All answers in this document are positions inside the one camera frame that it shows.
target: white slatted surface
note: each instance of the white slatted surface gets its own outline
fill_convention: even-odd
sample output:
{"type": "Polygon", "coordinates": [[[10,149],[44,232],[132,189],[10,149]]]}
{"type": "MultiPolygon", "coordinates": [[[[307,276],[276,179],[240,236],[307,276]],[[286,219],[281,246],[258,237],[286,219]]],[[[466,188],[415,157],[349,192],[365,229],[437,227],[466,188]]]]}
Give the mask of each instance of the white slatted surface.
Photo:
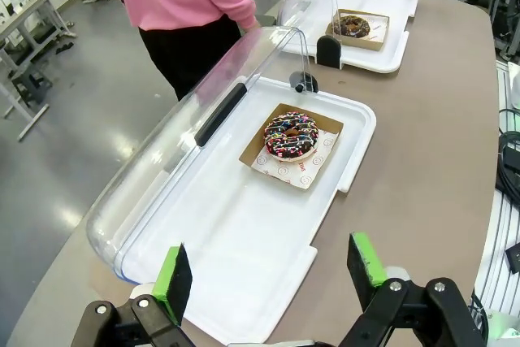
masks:
{"type": "MultiPolygon", "coordinates": [[[[499,108],[511,108],[509,72],[507,64],[496,62],[499,85],[499,108]]],[[[520,131],[520,116],[502,113],[500,128],[520,131]]],[[[484,308],[520,316],[520,274],[512,275],[505,257],[505,250],[520,242],[520,218],[518,209],[495,190],[486,244],[482,262],[475,281],[475,292],[484,308]]]]}

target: brown tabletop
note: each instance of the brown tabletop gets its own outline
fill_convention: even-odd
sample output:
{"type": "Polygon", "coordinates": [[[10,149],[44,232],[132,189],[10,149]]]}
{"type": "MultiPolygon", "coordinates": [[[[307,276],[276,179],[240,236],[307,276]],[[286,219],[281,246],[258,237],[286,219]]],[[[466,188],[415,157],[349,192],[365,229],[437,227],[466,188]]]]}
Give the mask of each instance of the brown tabletop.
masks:
{"type": "MultiPolygon", "coordinates": [[[[416,15],[398,72],[312,66],[322,90],[370,106],[377,127],[350,192],[336,195],[314,238],[318,255],[269,343],[343,339],[361,314],[346,267],[352,231],[367,232],[383,264],[404,267],[416,284],[444,276],[470,297],[496,173],[491,25],[483,11],[454,0],[419,0],[416,15]]],[[[107,282],[104,298],[128,298],[107,282]]],[[[195,345],[219,345],[188,322],[183,329],[195,345]]],[[[399,331],[388,345],[419,343],[399,331]]]]}

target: bolt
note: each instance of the bolt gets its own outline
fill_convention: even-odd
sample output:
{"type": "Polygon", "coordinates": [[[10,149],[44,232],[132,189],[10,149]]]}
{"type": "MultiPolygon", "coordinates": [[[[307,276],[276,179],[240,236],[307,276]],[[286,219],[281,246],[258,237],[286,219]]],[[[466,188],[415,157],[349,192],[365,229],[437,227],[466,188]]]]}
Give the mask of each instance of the bolt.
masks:
{"type": "Polygon", "coordinates": [[[436,292],[442,293],[445,289],[446,289],[446,285],[443,284],[442,282],[437,282],[435,284],[435,291],[436,292]]]}
{"type": "Polygon", "coordinates": [[[392,290],[393,292],[398,292],[399,290],[401,290],[401,288],[401,284],[397,281],[390,283],[390,290],[392,290]]]}

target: donut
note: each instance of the donut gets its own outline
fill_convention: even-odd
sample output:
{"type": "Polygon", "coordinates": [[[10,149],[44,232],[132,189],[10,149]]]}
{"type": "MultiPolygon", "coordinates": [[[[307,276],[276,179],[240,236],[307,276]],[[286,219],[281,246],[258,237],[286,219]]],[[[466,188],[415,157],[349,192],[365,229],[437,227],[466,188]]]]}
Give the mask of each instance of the donut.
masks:
{"type": "Polygon", "coordinates": [[[264,142],[267,152],[278,160],[302,160],[314,152],[318,142],[318,127],[307,114],[289,111],[267,125],[264,142]]]}
{"type": "Polygon", "coordinates": [[[340,28],[334,25],[334,33],[342,36],[363,38],[371,32],[371,27],[366,20],[355,15],[342,16],[340,18],[340,28]]]}

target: colorful sprinkles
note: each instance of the colorful sprinkles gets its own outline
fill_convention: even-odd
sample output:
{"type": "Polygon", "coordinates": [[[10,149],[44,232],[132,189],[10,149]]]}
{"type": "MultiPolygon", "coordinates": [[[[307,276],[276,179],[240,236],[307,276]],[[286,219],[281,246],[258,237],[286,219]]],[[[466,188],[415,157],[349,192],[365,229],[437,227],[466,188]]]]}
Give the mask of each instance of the colorful sprinkles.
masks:
{"type": "Polygon", "coordinates": [[[278,158],[298,158],[318,141],[318,127],[307,114],[290,111],[274,118],[264,132],[267,152],[278,158]]]}

